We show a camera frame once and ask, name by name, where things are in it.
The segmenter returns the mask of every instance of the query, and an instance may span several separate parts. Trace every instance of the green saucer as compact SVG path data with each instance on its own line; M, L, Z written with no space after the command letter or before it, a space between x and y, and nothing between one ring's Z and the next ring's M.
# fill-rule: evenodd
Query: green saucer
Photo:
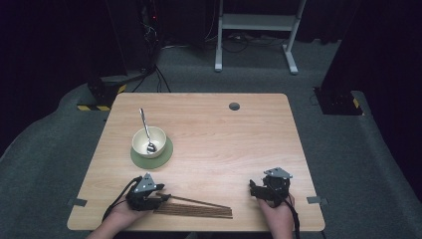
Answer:
M167 142L165 143L165 149L161 153L160 156L155 158L146 158L141 155L139 155L132 147L130 148L130 157L132 159L132 162L143 169L154 169L157 168L170 159L171 154L173 153L173 142L170 140L170 138L167 138Z

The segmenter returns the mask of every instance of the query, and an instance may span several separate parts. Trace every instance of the white metal stand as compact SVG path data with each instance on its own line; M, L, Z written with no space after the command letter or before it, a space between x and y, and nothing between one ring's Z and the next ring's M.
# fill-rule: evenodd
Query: white metal stand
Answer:
M223 29L243 29L243 30L269 30L291 32L287 45L283 45L283 52L289 64L290 72L296 75L298 67L292 55L292 46L301 23L307 0L300 0L298 12L294 16L281 15L251 15L251 14L224 14L223 2L220 0L220 10L218 19L218 41L215 54L215 71L223 71L223 51L222 37Z

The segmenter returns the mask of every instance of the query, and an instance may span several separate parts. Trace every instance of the human hand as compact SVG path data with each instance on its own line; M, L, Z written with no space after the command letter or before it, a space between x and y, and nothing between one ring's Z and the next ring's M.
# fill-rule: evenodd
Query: human hand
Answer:
M291 239L293 238L294 219L293 214L286 202L278 207L271 207L267 201L257 198L258 204L264 213L267 225L270 228L274 239ZM295 206L295 198L290 195L287 201Z
M108 217L103 223L91 233L87 239L96 238L113 238L119 231L129 227L137 219L150 213L150 211L136 211L132 210L125 197L121 197L120 200L115 204Z

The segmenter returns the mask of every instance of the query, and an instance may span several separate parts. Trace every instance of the light wood tabletop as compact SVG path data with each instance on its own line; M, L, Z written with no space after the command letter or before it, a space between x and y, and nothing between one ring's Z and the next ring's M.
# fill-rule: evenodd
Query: light wood tabletop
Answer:
M237 111L229 105L239 105ZM131 140L143 124L162 128L173 143L170 159L142 169L130 158ZM233 219L150 214L128 230L268 231L249 180L263 185L264 171L290 173L301 231L321 231L324 221L288 98L282 94L135 94L116 97L68 227L94 230L107 207L135 177L150 172L163 193L229 206Z

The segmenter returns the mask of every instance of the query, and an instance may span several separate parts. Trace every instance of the bundle of chopsticks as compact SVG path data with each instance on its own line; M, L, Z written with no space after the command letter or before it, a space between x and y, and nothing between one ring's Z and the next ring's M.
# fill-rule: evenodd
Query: bundle of chopsticks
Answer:
M168 215L178 215L178 216L194 216L194 217L212 217L212 218L226 218L233 219L232 209L228 206L222 206L218 204L188 199L184 197L178 197L171 195L170 198L188 201L192 203L201 204L192 205L192 204L182 204L174 202L163 202L158 209L154 210L154 213L159 214L168 214Z

